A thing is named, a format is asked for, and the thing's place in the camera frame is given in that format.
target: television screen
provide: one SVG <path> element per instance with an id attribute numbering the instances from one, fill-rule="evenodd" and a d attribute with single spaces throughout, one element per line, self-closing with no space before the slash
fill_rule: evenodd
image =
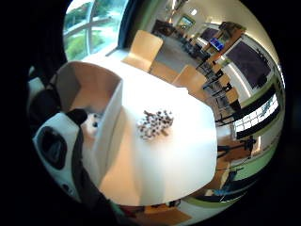
<path id="1" fill-rule="evenodd" d="M 217 38 L 210 39 L 210 44 L 217 50 L 221 51 L 224 48 L 224 44 L 220 42 Z"/>
<path id="2" fill-rule="evenodd" d="M 200 35 L 200 37 L 206 41 L 209 41 L 217 32 L 218 30 L 207 27 L 206 30 Z"/>

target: ceiling light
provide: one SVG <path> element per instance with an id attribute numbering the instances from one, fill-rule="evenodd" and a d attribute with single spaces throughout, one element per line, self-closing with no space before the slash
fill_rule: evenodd
<path id="1" fill-rule="evenodd" d="M 196 15 L 196 14 L 197 14 L 197 12 L 198 12 L 198 11 L 197 11 L 197 10 L 194 8 L 194 9 L 191 11 L 191 15 L 193 15 L 193 16 L 194 16 L 194 15 Z"/>

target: window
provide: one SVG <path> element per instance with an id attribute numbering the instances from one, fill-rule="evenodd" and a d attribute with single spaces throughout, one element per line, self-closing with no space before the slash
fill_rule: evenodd
<path id="1" fill-rule="evenodd" d="M 265 121 L 269 116 L 274 115 L 278 110 L 277 96 L 274 94 L 268 101 L 266 101 L 258 109 L 252 111 L 250 114 L 244 116 L 242 119 L 234 123 L 235 133 L 243 133 L 251 127 L 256 127 L 260 122 Z"/>
<path id="2" fill-rule="evenodd" d="M 128 0 L 73 0 L 64 22 L 67 59 L 80 60 L 104 49 L 114 49 L 127 4 Z"/>

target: cluster of small objects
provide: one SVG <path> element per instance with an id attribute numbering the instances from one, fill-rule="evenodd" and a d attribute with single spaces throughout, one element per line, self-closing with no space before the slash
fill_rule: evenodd
<path id="1" fill-rule="evenodd" d="M 140 137 L 143 139 L 154 139 L 156 136 L 163 134 L 167 136 L 165 129 L 170 127 L 173 122 L 171 111 L 159 110 L 155 114 L 144 111 L 145 118 L 137 123 Z"/>

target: tabletop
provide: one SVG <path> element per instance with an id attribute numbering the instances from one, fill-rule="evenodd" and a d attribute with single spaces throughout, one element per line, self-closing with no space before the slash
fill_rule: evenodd
<path id="1" fill-rule="evenodd" d="M 112 135 L 106 172 L 99 184 L 107 199 L 123 205 L 153 205 L 185 197 L 214 177 L 217 139 L 213 111 L 186 89 L 108 57 L 88 57 L 123 79 L 122 108 Z M 144 110 L 171 111 L 168 136 L 139 136 Z"/>

